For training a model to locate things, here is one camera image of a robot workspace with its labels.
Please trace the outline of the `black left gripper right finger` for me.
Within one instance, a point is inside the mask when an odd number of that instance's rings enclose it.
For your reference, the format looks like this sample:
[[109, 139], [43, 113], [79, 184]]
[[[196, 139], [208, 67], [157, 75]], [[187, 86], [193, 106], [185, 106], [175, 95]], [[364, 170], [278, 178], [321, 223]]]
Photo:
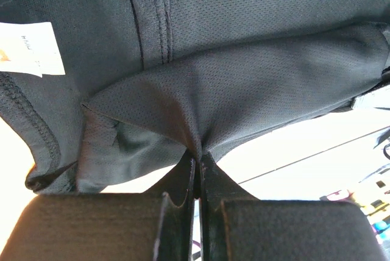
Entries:
[[199, 163], [201, 256], [204, 260], [385, 260], [354, 204], [260, 200], [210, 154]]

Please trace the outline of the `black t shirt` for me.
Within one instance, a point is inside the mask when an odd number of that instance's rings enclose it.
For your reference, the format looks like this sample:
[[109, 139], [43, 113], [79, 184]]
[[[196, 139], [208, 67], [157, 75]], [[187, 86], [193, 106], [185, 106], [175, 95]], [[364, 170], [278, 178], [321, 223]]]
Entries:
[[348, 107], [389, 55], [389, 0], [1, 0], [1, 21], [49, 24], [65, 71], [1, 73], [35, 193], [98, 193], [186, 150], [219, 160]]

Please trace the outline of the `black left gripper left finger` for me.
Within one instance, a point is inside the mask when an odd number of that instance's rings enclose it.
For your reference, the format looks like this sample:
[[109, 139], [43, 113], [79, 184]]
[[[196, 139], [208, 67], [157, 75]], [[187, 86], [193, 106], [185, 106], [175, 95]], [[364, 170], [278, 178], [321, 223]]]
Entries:
[[40, 195], [23, 210], [2, 260], [190, 260], [196, 163], [142, 193]]

